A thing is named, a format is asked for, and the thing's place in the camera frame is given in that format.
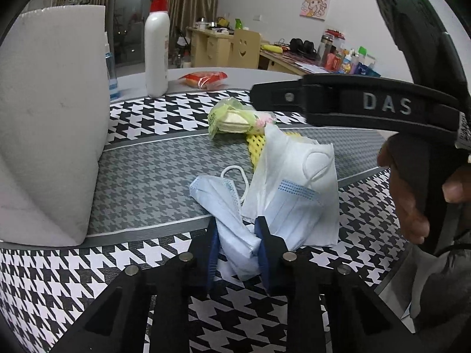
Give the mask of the person's right hand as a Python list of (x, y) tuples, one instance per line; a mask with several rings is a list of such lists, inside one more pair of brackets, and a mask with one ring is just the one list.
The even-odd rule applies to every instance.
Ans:
[[(378, 166), (390, 168), (389, 193), (395, 204), (402, 235), (415, 245), (422, 244), (429, 236), (429, 220), (417, 208), (412, 188), (400, 177), (393, 155), (389, 152), (388, 140), (378, 152), (377, 163)], [(442, 186), (445, 201), (463, 205), (458, 226), (460, 231), (470, 228), (470, 176), (470, 165), (461, 167)]]

